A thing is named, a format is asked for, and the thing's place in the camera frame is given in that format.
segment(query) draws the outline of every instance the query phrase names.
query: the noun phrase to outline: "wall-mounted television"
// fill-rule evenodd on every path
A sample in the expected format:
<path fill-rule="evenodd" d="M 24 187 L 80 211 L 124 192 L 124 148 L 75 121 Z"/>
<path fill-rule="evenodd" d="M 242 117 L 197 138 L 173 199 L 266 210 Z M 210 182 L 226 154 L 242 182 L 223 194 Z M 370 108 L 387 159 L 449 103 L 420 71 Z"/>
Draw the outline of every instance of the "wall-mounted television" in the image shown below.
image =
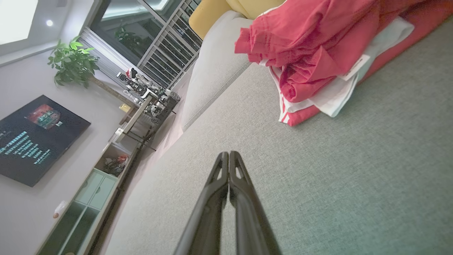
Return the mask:
<path fill-rule="evenodd" d="M 0 174 L 33 187 L 88 126 L 40 96 L 0 120 Z"/>

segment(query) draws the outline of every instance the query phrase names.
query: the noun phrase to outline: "folded clothes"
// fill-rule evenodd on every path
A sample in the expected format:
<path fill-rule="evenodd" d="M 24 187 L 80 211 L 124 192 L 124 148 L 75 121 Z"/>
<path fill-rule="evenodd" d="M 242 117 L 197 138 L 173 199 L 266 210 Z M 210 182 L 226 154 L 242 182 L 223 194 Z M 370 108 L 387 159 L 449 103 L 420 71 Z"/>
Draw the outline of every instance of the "folded clothes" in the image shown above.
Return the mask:
<path fill-rule="evenodd" d="M 271 76 L 276 82 L 280 100 L 282 101 L 280 107 L 280 121 L 284 119 L 286 112 L 294 113 L 312 105 L 316 106 L 321 112 L 330 117 L 335 117 L 349 100 L 357 82 L 365 76 L 375 58 L 406 39 L 413 30 L 414 26 L 411 23 L 405 21 L 401 17 L 397 17 L 374 37 L 363 52 L 363 55 L 356 61 L 356 64 L 350 70 L 350 75 L 348 75 L 348 77 L 336 77 L 331 83 L 320 89 L 314 96 L 299 103 L 289 102 L 283 97 L 279 87 L 279 79 L 282 72 L 279 68 L 270 66 Z"/>
<path fill-rule="evenodd" d="M 301 102 L 349 71 L 380 31 L 423 1 L 286 0 L 241 29 L 235 52 L 281 67 L 283 96 Z"/>
<path fill-rule="evenodd" d="M 402 13 L 401 17 L 415 26 L 414 31 L 405 40 L 379 55 L 362 80 L 371 76 L 387 62 L 428 35 L 452 14 L 453 1 L 451 0 L 428 0 Z M 280 121 L 295 126 L 317 113 L 319 113 L 319 109 L 312 105 L 293 113 L 286 111 L 286 114 L 280 117 Z"/>

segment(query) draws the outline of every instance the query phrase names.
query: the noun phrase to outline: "plant trunk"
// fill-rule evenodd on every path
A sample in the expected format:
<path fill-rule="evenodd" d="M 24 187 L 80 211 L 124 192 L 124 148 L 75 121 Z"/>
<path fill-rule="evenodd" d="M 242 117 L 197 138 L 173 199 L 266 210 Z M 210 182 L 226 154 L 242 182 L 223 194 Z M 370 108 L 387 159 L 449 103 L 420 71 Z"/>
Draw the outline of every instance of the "plant trunk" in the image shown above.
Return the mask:
<path fill-rule="evenodd" d="M 125 96 L 123 96 L 122 94 L 118 93 L 116 90 L 110 88 L 109 86 L 107 86 L 105 83 L 103 83 L 102 81 L 96 79 L 96 77 L 94 76 L 91 76 L 89 78 L 90 81 L 94 82 L 97 86 L 101 87 L 103 90 L 107 91 L 110 95 L 113 95 L 114 97 L 116 97 L 117 99 L 121 100 L 123 103 L 129 105 L 131 108 L 135 108 L 137 107 L 132 101 L 130 101 L 129 99 L 127 99 Z"/>

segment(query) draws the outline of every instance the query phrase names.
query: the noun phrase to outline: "floor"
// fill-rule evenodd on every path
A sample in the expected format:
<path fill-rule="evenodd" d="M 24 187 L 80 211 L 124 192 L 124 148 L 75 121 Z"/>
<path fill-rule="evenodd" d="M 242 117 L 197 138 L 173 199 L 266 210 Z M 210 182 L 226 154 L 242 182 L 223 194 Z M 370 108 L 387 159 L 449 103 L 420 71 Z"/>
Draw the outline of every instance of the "floor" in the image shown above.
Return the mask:
<path fill-rule="evenodd" d="M 187 94 L 188 82 L 191 75 L 191 69 L 185 74 L 185 76 L 176 84 L 175 91 L 181 97 L 181 101 L 174 108 L 176 114 L 170 114 L 170 116 L 162 124 L 161 128 L 156 134 L 151 147 L 155 148 L 154 152 L 151 149 L 146 149 L 142 152 L 140 162 L 134 173 L 134 176 L 130 179 L 130 184 L 127 187 L 124 195 L 121 196 L 121 202 L 118 203 L 113 209 L 114 216 L 107 222 L 107 226 L 110 225 L 109 230 L 104 233 L 99 242 L 102 243 L 100 249 L 95 250 L 93 254 L 104 255 L 107 251 L 108 244 L 110 242 L 113 230 L 118 222 L 119 216 L 129 198 L 131 192 L 136 186 L 137 182 L 143 176 L 143 174 L 151 169 L 153 165 L 162 157 L 162 155 L 181 137 L 183 130 L 181 128 L 181 113 L 183 112 L 185 98 Z"/>

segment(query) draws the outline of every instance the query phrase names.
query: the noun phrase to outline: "sofa seam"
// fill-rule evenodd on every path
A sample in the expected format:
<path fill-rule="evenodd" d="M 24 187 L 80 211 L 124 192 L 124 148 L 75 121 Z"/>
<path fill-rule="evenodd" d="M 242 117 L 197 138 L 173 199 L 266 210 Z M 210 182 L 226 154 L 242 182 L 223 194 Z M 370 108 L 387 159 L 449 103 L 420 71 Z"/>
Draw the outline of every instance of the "sofa seam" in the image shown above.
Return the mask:
<path fill-rule="evenodd" d="M 210 99 L 206 104 L 203 105 L 203 107 L 197 112 L 197 114 L 196 114 L 195 116 L 193 116 L 193 117 L 189 120 L 189 122 L 188 122 L 187 124 L 184 125 L 184 127 L 186 127 L 187 125 L 189 125 L 189 126 L 187 127 L 187 128 L 189 128 L 189 127 L 192 125 L 192 123 L 194 123 L 195 120 L 198 119 L 198 117 L 200 117 L 201 114 L 202 114 L 204 111 L 206 111 L 206 109 L 209 107 L 209 106 L 207 106 L 207 105 L 211 105 L 211 104 L 212 104 L 212 103 L 220 96 L 220 95 L 218 96 L 218 94 L 219 94 L 219 93 L 222 94 L 223 92 L 225 92 L 225 90 L 226 90 L 225 87 L 226 87 L 228 84 L 231 85 L 231 84 L 239 77 L 239 75 L 238 75 L 238 76 L 236 76 L 236 75 L 237 75 L 238 73 L 243 73 L 243 72 L 245 71 L 245 69 L 247 69 L 247 67 L 251 66 L 251 64 L 252 64 L 251 62 L 248 62 L 248 63 L 245 64 L 243 67 L 241 67 L 241 69 L 238 70 L 238 71 L 233 75 L 233 77 L 231 77 L 231 78 L 230 78 L 230 79 L 222 86 L 222 88 L 221 88 L 214 96 L 212 96 L 211 99 Z"/>

